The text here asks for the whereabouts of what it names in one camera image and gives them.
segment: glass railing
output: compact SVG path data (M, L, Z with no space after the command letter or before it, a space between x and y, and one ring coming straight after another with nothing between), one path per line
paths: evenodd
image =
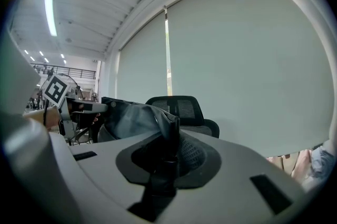
M37 71L39 74L45 74L48 75L51 70L54 71L54 73L57 74L65 74L69 75L72 78L79 77L79 78L87 78L87 79L95 79L96 78L96 72L93 70L83 70L83 69L76 69L76 68L67 68L67 67L61 67L56 65L47 65L47 64L33 64L31 63L33 68Z

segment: gray fabric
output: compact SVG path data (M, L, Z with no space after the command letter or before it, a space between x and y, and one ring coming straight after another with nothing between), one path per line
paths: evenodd
M160 133L168 142L172 153L176 154L179 146L179 118L157 107L124 100L102 98L108 105L104 113L104 129L99 134L100 140L124 139L145 133Z
M311 161L312 164L309 176L321 180L328 178L335 165L334 156L324 150L322 146L312 151Z
M108 141L114 141L116 140L115 137L113 137L104 127L104 125L101 126L100 131L98 132L97 142L108 142Z

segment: ceiling light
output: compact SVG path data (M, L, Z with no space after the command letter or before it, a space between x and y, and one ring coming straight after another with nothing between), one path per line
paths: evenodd
M57 36L55 20L54 20L53 0L44 0L44 7L46 9L46 16L47 16L49 31L52 36Z

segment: black office chair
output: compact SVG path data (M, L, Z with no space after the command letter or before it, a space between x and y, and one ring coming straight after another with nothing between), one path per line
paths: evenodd
M192 96L154 97L146 104L179 116L181 129L219 138L219 126L212 120L204 119L198 101Z

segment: roller blind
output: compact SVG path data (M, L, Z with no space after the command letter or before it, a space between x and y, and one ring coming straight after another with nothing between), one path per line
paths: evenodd
M196 97L220 139L264 156L328 139L331 70L292 0L182 0L167 14L173 93Z
M167 95L165 14L160 13L121 50L118 99L145 103Z

